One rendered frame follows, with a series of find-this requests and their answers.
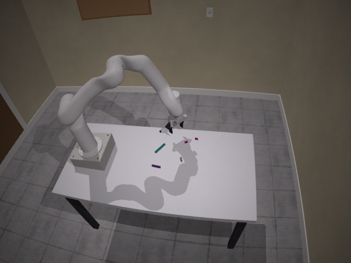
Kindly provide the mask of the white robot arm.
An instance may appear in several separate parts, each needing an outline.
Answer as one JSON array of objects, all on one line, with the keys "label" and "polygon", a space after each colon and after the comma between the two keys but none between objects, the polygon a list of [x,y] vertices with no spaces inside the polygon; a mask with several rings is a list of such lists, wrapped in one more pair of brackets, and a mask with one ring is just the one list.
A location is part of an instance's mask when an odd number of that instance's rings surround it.
[{"label": "white robot arm", "polygon": [[140,72],[144,76],[156,90],[168,113],[175,118],[176,125],[188,119],[187,115],[182,114],[180,93],[171,90],[163,75],[147,56],[112,56],[107,60],[106,72],[102,76],[90,79],[76,95],[65,94],[60,100],[58,120],[61,124],[68,125],[79,144],[78,153],[84,158],[99,153],[103,142],[101,138],[93,136],[84,120],[83,111],[101,92],[118,87],[124,79],[124,70]]}]

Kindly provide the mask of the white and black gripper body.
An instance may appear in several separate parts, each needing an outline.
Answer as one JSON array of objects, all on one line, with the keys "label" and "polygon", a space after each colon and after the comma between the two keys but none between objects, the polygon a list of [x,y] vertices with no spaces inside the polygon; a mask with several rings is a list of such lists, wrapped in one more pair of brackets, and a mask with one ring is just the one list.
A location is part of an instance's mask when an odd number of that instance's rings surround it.
[{"label": "white and black gripper body", "polygon": [[175,120],[175,118],[173,116],[171,116],[170,114],[168,114],[168,122],[170,122],[171,127],[176,126],[174,120]]}]

